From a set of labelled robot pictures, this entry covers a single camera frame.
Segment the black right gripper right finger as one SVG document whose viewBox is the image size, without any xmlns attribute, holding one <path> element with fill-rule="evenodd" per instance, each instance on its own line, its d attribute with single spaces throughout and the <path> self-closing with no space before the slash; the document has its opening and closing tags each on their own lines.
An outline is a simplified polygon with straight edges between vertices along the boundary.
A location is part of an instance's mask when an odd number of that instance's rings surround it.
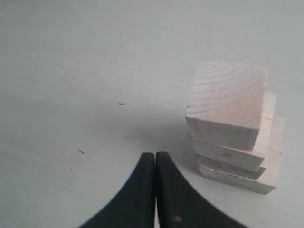
<svg viewBox="0 0 304 228">
<path fill-rule="evenodd" d="M 168 152 L 156 153 L 156 199 L 161 228 L 244 228 L 204 199 L 184 178 Z"/>
</svg>

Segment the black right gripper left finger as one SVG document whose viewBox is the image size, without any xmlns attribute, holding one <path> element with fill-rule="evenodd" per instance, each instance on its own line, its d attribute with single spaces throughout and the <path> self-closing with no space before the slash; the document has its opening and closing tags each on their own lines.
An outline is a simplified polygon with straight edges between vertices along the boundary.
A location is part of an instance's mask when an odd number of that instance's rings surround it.
<svg viewBox="0 0 304 228">
<path fill-rule="evenodd" d="M 154 154 L 141 154 L 129 179 L 111 201 L 82 228 L 153 228 L 155 219 Z"/>
</svg>

